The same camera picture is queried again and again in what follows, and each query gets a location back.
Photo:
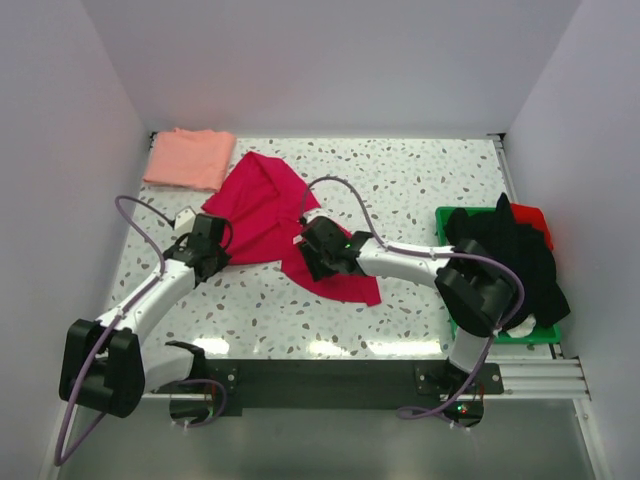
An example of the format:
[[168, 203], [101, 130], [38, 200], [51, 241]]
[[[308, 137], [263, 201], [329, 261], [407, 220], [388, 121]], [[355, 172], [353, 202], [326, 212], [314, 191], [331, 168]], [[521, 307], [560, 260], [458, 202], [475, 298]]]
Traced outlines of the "crimson red t-shirt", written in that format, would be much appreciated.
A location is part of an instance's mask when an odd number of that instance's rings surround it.
[[281, 271], [305, 290], [329, 299], [381, 303], [377, 280], [336, 274], [314, 281], [303, 255], [294, 245], [301, 232], [301, 212], [320, 207], [307, 184], [282, 159], [246, 153], [232, 169], [221, 189], [202, 205], [208, 214], [230, 221], [233, 234], [228, 252], [237, 266], [278, 262]]

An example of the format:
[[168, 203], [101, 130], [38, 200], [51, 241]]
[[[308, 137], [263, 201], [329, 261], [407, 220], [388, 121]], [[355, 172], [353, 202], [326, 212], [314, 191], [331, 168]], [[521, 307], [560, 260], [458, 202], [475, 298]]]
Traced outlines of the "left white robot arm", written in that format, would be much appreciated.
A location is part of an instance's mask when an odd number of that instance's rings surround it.
[[74, 322], [66, 335], [61, 400], [125, 418], [145, 393], [165, 385], [200, 390], [207, 380], [202, 348], [171, 340], [166, 346], [176, 356], [152, 359], [142, 346], [176, 303], [229, 264], [232, 236], [229, 220], [197, 214], [192, 229], [162, 253], [157, 268], [125, 300], [94, 321]]

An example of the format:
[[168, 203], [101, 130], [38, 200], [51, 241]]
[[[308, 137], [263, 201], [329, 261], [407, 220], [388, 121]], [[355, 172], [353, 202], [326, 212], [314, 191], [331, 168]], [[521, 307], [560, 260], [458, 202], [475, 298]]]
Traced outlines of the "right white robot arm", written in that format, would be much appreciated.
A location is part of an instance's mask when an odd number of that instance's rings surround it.
[[457, 324], [445, 369], [448, 386], [469, 392], [481, 380], [480, 365], [494, 337], [521, 308], [525, 289], [517, 274], [469, 239], [455, 246], [385, 243], [372, 231], [346, 234], [314, 213], [300, 219], [295, 244], [312, 279], [340, 274], [389, 277], [436, 290]]

